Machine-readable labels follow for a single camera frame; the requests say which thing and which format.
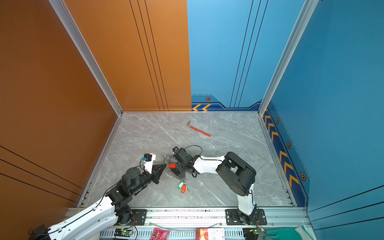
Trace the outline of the metal keyring with chain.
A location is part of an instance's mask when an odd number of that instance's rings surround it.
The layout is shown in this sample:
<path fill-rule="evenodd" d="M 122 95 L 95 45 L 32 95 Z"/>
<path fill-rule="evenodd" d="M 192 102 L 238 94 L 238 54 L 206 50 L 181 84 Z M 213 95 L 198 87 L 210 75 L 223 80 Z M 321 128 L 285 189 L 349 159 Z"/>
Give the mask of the metal keyring with chain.
<path fill-rule="evenodd" d="M 188 177 L 180 177 L 177 173 L 176 173 L 176 170 L 177 169 L 172 169 L 171 168 L 171 162 L 170 162 L 170 159 L 171 157 L 170 156 L 163 156 L 162 157 L 164 163 L 167 165 L 167 168 L 169 170 L 169 172 L 178 180 L 182 181 L 182 182 L 186 182 L 188 180 Z"/>

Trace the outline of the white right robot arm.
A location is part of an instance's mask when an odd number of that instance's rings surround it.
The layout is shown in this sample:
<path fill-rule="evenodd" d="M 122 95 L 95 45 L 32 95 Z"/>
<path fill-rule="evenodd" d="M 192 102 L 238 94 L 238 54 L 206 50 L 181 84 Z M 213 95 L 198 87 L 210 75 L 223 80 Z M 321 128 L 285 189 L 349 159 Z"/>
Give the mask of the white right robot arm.
<path fill-rule="evenodd" d="M 258 225 L 258 210 L 254 200 L 256 170 L 233 152 L 220 157 L 191 156 L 184 148 L 173 148 L 173 155 L 166 158 L 170 171 L 181 181 L 186 173 L 196 178 L 200 174 L 216 174 L 238 197 L 238 208 L 228 215 L 244 225 Z"/>

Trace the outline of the green key tag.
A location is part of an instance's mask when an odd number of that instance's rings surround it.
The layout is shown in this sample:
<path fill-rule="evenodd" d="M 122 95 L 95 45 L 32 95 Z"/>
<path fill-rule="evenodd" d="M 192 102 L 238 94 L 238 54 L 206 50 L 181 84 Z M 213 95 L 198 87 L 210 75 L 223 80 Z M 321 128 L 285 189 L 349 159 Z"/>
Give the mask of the green key tag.
<path fill-rule="evenodd" d="M 183 181 L 181 181 L 181 182 L 179 183 L 179 185 L 178 185 L 178 189 L 181 190 L 184 184 L 185 184 L 185 183 L 184 183 Z"/>

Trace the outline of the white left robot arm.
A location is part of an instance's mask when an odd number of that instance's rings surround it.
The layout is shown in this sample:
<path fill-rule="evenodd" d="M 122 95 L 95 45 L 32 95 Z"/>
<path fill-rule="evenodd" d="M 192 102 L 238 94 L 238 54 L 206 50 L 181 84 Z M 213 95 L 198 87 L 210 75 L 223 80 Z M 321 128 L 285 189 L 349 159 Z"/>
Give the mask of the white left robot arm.
<path fill-rule="evenodd" d="M 30 240 L 87 240 L 116 223 L 128 223 L 132 217 L 129 202 L 151 182 L 158 184 L 166 164 L 154 165 L 152 172 L 129 168 L 122 178 L 107 189 L 94 204 L 58 224 L 30 230 Z"/>

